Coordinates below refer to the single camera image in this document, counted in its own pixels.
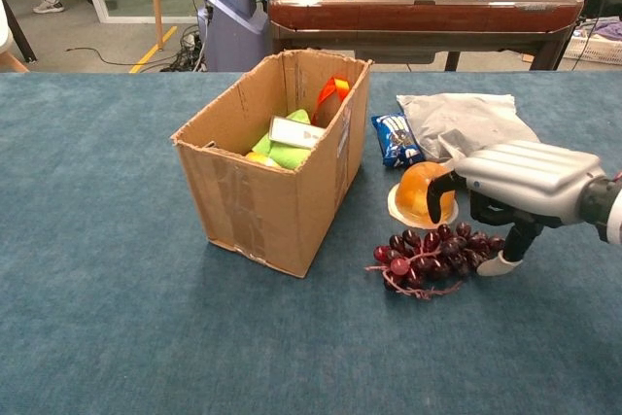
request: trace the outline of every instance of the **robotic hand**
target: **robotic hand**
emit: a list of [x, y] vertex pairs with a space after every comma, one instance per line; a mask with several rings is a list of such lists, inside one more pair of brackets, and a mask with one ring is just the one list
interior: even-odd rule
[[514, 224], [505, 248], [477, 272], [510, 272], [542, 229], [585, 222], [601, 240], [622, 242], [622, 177], [609, 180], [597, 156], [524, 141], [493, 145], [458, 161], [428, 187], [428, 210], [440, 220], [440, 196], [466, 188], [470, 214], [488, 225]]

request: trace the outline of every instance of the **sneaker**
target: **sneaker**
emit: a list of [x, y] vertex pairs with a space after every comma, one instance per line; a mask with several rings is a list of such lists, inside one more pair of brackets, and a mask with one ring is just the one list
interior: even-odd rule
[[58, 0], [43, 0], [41, 4], [32, 9], [35, 14], [57, 14], [65, 8]]

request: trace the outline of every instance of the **snack package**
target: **snack package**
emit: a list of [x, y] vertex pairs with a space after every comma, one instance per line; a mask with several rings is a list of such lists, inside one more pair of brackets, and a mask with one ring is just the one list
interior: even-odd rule
[[385, 166], [410, 167], [425, 160], [404, 114], [376, 116], [371, 122], [376, 129]]

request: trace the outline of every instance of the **orange strap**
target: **orange strap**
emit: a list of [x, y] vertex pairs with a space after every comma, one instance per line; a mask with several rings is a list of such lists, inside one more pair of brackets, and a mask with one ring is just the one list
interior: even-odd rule
[[315, 108], [315, 113], [313, 114], [313, 117], [311, 118], [311, 124], [317, 124], [317, 116], [320, 112], [320, 108], [325, 103], [325, 101], [335, 92], [339, 96], [339, 100], [343, 102], [343, 100], [350, 92], [350, 84], [346, 80], [335, 77], [332, 77], [330, 80], [328, 80], [328, 82], [320, 91], [320, 96], [318, 96], [318, 105]]

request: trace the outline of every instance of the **white plate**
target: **white plate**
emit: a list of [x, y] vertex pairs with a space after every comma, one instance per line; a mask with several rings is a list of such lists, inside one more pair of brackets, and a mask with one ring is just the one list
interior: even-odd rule
[[423, 225], [419, 225], [417, 223], [413, 223], [411, 220], [406, 219], [401, 214], [401, 212], [399, 211], [399, 209], [396, 206], [397, 187], [399, 187], [399, 184], [394, 185], [394, 187], [391, 189], [391, 191], [389, 191], [389, 196], [387, 196], [387, 206], [389, 208], [389, 214], [391, 214], [392, 217], [394, 217], [395, 219], [400, 221], [402, 224], [406, 224], [409, 227], [413, 227], [413, 228], [420, 228], [422, 230], [433, 230], [433, 229], [437, 228], [441, 224], [451, 224], [454, 221], [456, 221], [456, 218], [458, 218], [458, 202], [454, 199], [454, 212], [449, 217], [449, 219], [447, 221], [445, 221], [444, 223], [438, 223], [438, 224], [436, 224], [436, 225], [434, 225], [432, 227], [423, 226]]

